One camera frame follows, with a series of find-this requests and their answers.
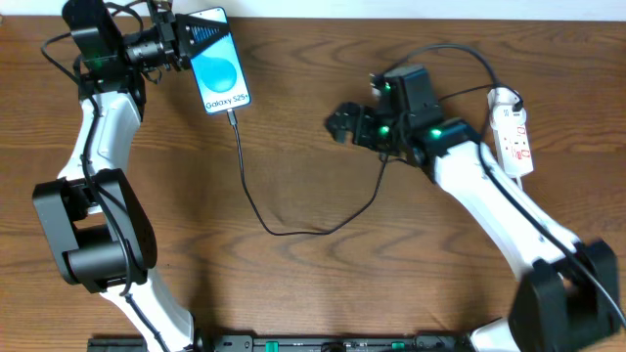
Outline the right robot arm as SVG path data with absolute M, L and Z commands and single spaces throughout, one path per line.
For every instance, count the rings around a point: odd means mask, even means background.
M 519 285 L 509 315 L 462 336 L 447 351 L 578 351 L 625 326 L 617 259 L 544 212 L 501 168 L 464 120 L 446 118 L 425 68 L 375 76 L 375 107 L 340 105 L 326 127 L 337 142 L 404 156 L 455 198 L 505 256 Z

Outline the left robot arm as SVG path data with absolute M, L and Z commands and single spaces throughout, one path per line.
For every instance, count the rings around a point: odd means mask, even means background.
M 165 70 L 188 69 L 230 27 L 174 14 L 168 1 L 151 1 L 148 10 L 151 24 L 124 34 L 113 2 L 64 4 L 67 36 L 79 49 L 67 76 L 83 119 L 66 166 L 34 188 L 32 201 L 63 279 L 113 303 L 137 329 L 134 337 L 90 338 L 89 350 L 226 351 L 230 343 L 205 334 L 157 271 L 155 232 L 125 172 L 146 83 L 159 83 Z

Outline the blue Samsung Galaxy smartphone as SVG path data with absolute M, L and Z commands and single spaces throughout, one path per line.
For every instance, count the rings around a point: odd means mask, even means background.
M 198 11 L 190 15 L 229 24 L 226 12 L 221 7 Z M 191 67 L 203 107 L 208 114 L 216 114 L 250 104 L 251 95 L 231 28 L 229 35 L 198 56 L 191 58 Z

